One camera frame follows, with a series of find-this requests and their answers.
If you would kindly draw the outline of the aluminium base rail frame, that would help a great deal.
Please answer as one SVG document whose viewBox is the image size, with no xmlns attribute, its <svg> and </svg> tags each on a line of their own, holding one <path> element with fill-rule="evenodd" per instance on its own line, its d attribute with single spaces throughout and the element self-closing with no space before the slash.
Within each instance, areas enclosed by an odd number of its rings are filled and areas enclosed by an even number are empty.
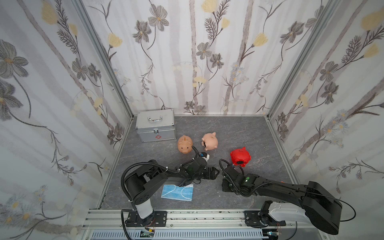
<svg viewBox="0 0 384 240">
<path fill-rule="evenodd" d="M 287 221 L 284 227 L 252 228 L 242 210 L 168 210 L 165 226 L 123 227 L 120 210 L 90 210 L 80 240 L 332 240 L 311 224 Z M 155 231 L 140 238 L 141 230 Z"/>
</svg>

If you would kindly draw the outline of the blue surgical face mask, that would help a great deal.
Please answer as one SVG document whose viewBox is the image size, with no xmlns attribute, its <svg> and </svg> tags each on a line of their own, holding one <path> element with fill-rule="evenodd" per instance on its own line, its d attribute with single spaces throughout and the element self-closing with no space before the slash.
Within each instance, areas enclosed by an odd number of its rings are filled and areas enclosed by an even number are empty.
<svg viewBox="0 0 384 240">
<path fill-rule="evenodd" d="M 191 202 L 193 198 L 194 185 L 190 184 L 184 187 L 176 185 L 164 185 L 161 198 L 169 200 Z"/>
</svg>

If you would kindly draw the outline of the tan piggy bank front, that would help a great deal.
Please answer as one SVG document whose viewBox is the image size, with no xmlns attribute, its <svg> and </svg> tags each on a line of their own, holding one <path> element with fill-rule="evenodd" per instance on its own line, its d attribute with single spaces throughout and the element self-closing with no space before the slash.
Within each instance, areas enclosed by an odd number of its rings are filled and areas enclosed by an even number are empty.
<svg viewBox="0 0 384 240">
<path fill-rule="evenodd" d="M 188 154 L 193 150 L 193 140 L 186 135 L 179 138 L 177 145 L 178 150 L 183 154 Z"/>
</svg>

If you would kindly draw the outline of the red piggy bank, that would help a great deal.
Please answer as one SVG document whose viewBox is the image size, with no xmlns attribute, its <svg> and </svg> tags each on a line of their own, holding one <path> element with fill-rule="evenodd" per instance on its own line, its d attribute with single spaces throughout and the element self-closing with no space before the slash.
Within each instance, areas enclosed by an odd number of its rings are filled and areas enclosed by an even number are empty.
<svg viewBox="0 0 384 240">
<path fill-rule="evenodd" d="M 252 159 L 245 147 L 230 152 L 232 163 L 235 166 L 245 167 Z"/>
</svg>

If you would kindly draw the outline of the small green circuit board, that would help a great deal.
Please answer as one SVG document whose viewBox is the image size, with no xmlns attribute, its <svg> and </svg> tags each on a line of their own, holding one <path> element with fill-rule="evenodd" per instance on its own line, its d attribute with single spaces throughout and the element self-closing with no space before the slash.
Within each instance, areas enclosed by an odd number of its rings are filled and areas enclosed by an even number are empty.
<svg viewBox="0 0 384 240">
<path fill-rule="evenodd" d="M 140 232 L 140 238 L 153 238 L 155 235 L 155 231 L 152 229 L 149 230 L 141 230 Z"/>
</svg>

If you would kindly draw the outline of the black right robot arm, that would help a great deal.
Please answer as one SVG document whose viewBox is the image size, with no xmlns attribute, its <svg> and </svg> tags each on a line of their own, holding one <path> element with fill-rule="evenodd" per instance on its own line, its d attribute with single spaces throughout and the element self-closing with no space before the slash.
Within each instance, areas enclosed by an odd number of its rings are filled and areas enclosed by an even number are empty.
<svg viewBox="0 0 384 240">
<path fill-rule="evenodd" d="M 310 181 L 307 185 L 295 185 L 266 179 L 259 175 L 244 175 L 232 165 L 220 164 L 223 191 L 243 197 L 266 196 L 296 205 L 305 211 L 310 223 L 319 230 L 337 235 L 341 222 L 342 204 L 320 184 Z"/>
</svg>

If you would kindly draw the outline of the silver metal first aid case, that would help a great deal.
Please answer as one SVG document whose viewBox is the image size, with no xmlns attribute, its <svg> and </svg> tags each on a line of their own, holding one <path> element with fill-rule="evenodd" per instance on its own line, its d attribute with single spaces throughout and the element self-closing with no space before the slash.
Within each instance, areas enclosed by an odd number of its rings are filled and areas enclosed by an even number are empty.
<svg viewBox="0 0 384 240">
<path fill-rule="evenodd" d="M 138 113 L 136 131 L 143 143 L 175 140 L 174 110 L 167 109 Z"/>
</svg>

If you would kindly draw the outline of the pink piggy bank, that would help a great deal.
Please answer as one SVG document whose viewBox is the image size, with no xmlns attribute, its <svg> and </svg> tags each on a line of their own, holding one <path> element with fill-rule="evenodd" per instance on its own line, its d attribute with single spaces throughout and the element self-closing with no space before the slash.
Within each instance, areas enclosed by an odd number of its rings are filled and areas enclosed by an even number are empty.
<svg viewBox="0 0 384 240">
<path fill-rule="evenodd" d="M 205 151 L 211 151 L 218 148 L 218 139 L 216 137 L 216 132 L 207 133 L 202 137 L 202 146 Z"/>
</svg>

